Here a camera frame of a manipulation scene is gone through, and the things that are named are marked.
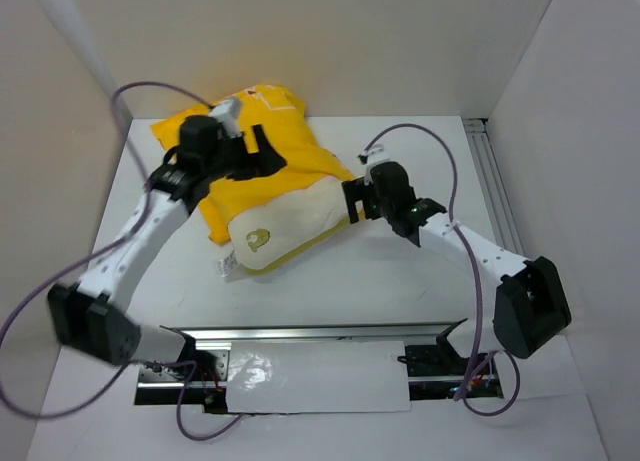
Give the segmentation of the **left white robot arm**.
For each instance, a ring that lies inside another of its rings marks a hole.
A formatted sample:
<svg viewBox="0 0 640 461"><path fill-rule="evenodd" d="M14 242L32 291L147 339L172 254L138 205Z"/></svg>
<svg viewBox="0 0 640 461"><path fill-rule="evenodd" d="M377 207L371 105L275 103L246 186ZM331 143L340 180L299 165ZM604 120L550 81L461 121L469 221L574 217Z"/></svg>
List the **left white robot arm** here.
<svg viewBox="0 0 640 461"><path fill-rule="evenodd" d="M75 283L50 288L47 300L61 345L113 366L161 364L176 380L193 375L197 364L213 364L213 357L198 350L187 333L138 324L126 312L147 269L213 182L265 178L285 167L264 128L254 125L251 132L254 153L246 147L244 133L220 115L194 115L182 122L177 145L148 178L123 242L99 256Z"/></svg>

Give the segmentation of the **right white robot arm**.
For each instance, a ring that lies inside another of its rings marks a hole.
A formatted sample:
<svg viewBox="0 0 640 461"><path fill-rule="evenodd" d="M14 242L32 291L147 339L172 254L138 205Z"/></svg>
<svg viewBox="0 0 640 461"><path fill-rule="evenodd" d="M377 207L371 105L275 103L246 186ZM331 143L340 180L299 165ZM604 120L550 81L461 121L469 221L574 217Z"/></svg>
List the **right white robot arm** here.
<svg viewBox="0 0 640 461"><path fill-rule="evenodd" d="M457 220L429 198L419 198L405 169L395 161L370 166L343 184L349 219L383 218L393 232L469 275L482 299L476 314L444 333L436 360L460 372L473 353L506 352L527 359L572 322L555 264L510 252Z"/></svg>

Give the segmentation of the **yellow pillowcase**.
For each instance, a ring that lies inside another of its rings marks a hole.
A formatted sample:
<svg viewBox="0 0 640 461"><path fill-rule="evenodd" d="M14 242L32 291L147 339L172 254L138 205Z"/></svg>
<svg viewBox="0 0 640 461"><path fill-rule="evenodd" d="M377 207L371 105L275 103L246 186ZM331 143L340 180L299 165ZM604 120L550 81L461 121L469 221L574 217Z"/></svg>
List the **yellow pillowcase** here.
<svg viewBox="0 0 640 461"><path fill-rule="evenodd" d="M252 126L261 124L287 166L268 177L256 177L251 166L251 179L222 178L211 184L210 194L199 203L199 209L209 227L210 239L218 245L230 242L230 221L251 207L309 187L327 176L341 182L354 178L333 153L318 143L306 120L304 101L291 90L258 84L235 96L242 102L238 123L249 152L258 151Z"/></svg>

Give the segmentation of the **cream quilted pillow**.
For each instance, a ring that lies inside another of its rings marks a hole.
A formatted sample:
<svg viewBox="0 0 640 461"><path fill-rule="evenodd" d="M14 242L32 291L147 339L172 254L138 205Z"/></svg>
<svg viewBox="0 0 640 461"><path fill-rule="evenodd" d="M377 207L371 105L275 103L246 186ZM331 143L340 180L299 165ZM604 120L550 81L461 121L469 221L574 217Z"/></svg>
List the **cream quilted pillow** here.
<svg viewBox="0 0 640 461"><path fill-rule="evenodd" d="M342 182L327 176L235 216L219 275L228 278L238 268L266 275L349 225Z"/></svg>

